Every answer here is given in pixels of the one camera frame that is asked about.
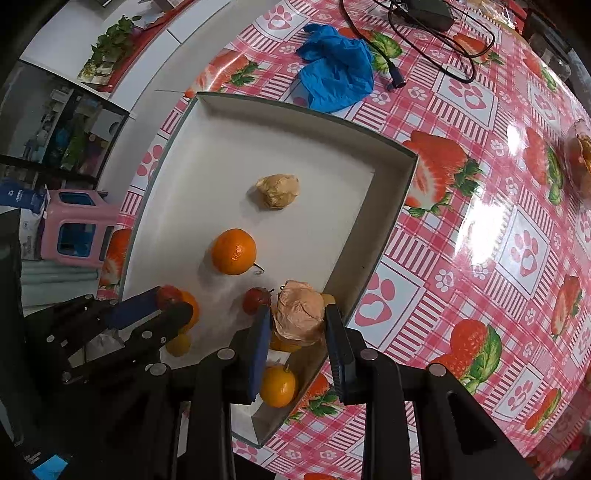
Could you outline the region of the red cherry tomato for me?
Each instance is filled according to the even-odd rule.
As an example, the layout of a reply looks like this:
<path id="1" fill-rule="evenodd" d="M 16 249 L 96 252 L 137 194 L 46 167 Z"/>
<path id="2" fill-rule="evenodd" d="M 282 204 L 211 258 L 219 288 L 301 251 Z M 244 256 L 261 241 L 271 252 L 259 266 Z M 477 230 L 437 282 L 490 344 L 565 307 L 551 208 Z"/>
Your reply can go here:
<path id="1" fill-rule="evenodd" d="M 272 290 L 266 288 L 250 288 L 242 299 L 243 312 L 248 315 L 256 315 L 260 306 L 270 306 L 272 293 Z"/>
<path id="2" fill-rule="evenodd" d="M 156 306 L 159 310 L 166 310 L 172 304 L 182 301 L 182 292 L 172 285 L 160 286 L 156 291 Z"/>

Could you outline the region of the large orange citrus fruit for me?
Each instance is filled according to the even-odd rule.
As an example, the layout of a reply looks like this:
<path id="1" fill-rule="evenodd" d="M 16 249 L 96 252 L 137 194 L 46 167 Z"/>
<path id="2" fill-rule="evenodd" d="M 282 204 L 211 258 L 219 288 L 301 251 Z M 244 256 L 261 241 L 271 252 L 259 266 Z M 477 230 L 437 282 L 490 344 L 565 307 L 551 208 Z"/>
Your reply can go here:
<path id="1" fill-rule="evenodd" d="M 287 365 L 273 365 L 263 373 L 259 395 L 263 402 L 273 408 L 283 408 L 297 394 L 297 377 Z"/>

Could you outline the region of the papery husk physalis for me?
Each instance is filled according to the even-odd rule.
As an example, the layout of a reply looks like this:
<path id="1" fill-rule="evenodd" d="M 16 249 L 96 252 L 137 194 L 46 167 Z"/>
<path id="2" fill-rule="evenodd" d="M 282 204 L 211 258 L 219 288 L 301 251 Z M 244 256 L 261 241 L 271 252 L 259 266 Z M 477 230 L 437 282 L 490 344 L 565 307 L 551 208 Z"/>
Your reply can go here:
<path id="1" fill-rule="evenodd" d="M 325 301 L 310 284 L 287 280 L 273 307 L 273 327 L 281 341 L 311 346 L 325 330 Z"/>
<path id="2" fill-rule="evenodd" d="M 290 174 L 273 174 L 260 178 L 256 190 L 270 209 L 283 209 L 300 195 L 300 180 Z"/>

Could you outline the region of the small yellow kumquat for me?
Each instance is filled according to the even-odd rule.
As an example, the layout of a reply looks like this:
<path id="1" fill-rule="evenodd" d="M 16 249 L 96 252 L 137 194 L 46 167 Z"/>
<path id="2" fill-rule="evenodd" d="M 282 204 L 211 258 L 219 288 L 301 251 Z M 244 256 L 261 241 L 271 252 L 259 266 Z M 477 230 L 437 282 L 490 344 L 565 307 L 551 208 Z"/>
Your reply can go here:
<path id="1" fill-rule="evenodd" d="M 165 344 L 166 351 L 173 357 L 185 355 L 191 348 L 191 339 L 185 333 L 180 333 Z"/>

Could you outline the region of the orange citrus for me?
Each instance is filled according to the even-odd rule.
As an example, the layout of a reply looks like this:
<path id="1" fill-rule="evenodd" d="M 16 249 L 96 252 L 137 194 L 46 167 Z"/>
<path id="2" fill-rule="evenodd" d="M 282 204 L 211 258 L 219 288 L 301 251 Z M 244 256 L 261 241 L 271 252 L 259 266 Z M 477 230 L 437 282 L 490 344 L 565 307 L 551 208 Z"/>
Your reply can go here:
<path id="1" fill-rule="evenodd" d="M 301 345 L 294 343 L 287 339 L 283 339 L 276 333 L 276 330 L 271 331 L 270 350 L 294 353 L 301 349 Z"/>

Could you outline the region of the glass bowl of fruits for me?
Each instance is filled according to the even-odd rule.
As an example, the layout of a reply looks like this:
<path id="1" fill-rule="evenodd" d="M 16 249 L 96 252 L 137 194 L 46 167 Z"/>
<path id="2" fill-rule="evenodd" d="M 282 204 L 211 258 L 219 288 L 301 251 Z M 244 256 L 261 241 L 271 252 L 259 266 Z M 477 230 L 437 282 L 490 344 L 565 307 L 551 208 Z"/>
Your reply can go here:
<path id="1" fill-rule="evenodd" d="M 569 180 L 582 201 L 590 201 L 590 125 L 577 119 L 564 141 L 565 165 Z"/>

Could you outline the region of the pink plastic stool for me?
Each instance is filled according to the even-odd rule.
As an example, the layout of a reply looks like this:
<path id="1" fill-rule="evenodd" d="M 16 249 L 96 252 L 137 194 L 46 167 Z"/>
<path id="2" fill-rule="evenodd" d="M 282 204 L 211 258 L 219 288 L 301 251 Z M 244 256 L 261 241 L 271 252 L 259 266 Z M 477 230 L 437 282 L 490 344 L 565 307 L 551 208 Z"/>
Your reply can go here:
<path id="1" fill-rule="evenodd" d="M 40 256 L 69 266 L 100 269 L 119 208 L 95 190 L 48 192 Z"/>

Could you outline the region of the white tray with grey rim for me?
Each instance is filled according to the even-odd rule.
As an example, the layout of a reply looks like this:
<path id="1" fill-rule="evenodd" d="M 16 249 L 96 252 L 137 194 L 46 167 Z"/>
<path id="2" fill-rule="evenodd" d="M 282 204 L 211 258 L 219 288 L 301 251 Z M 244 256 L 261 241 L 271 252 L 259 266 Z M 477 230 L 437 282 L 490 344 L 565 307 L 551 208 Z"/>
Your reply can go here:
<path id="1" fill-rule="evenodd" d="M 247 290 L 279 292 L 287 280 L 335 297 L 352 320 L 405 203 L 418 157 L 369 129 L 293 104 L 200 93 L 166 144 L 133 228 L 120 294 L 158 285 L 189 292 L 200 308 L 190 351 L 164 355 L 174 369 L 228 347 L 252 318 Z M 270 209 L 260 178 L 290 174 L 300 195 Z M 224 231 L 256 241 L 240 275 L 211 260 Z"/>

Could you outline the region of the pink strawberry checked tablecloth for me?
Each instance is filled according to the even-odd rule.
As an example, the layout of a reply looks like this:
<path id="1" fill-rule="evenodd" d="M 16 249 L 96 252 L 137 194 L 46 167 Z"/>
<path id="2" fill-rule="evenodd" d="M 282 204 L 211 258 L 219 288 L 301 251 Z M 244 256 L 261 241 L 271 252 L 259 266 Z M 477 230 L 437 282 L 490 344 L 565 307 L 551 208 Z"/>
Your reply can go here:
<path id="1" fill-rule="evenodd" d="M 450 168 L 397 223 L 353 326 L 394 360 L 442 358 L 540 477 L 555 475 L 590 416 L 590 213 L 562 169 L 582 105 L 482 3 L 451 35 L 478 55 L 476 79 L 424 31 L 391 27 L 384 4 L 281 1 L 221 50 L 201 90 L 304 105 L 304 26 L 354 19 L 393 55 L 407 84 L 374 91 L 342 118 Z"/>

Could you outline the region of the potted green plant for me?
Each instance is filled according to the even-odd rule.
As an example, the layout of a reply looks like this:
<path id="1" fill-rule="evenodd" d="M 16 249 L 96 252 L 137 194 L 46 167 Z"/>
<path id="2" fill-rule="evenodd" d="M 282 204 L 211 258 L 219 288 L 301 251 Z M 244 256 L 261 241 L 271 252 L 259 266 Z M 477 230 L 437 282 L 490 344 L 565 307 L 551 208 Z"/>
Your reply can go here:
<path id="1" fill-rule="evenodd" d="M 133 53 L 134 39 L 141 33 L 135 24 L 141 17 L 122 15 L 91 45 L 91 56 L 80 70 L 77 79 L 88 85 L 106 85 L 112 74 Z"/>

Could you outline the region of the crumpled blue glove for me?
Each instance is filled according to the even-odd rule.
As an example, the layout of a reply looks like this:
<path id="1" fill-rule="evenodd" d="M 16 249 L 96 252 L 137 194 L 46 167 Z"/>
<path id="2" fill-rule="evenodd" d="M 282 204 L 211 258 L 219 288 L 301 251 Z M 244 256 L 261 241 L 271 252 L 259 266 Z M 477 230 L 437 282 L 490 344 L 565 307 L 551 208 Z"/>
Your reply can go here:
<path id="1" fill-rule="evenodd" d="M 342 36 L 330 25 L 310 23 L 304 32 L 307 40 L 297 49 L 304 68 L 298 77 L 308 92 L 308 107 L 335 113 L 373 92 L 373 57 L 363 40 Z"/>

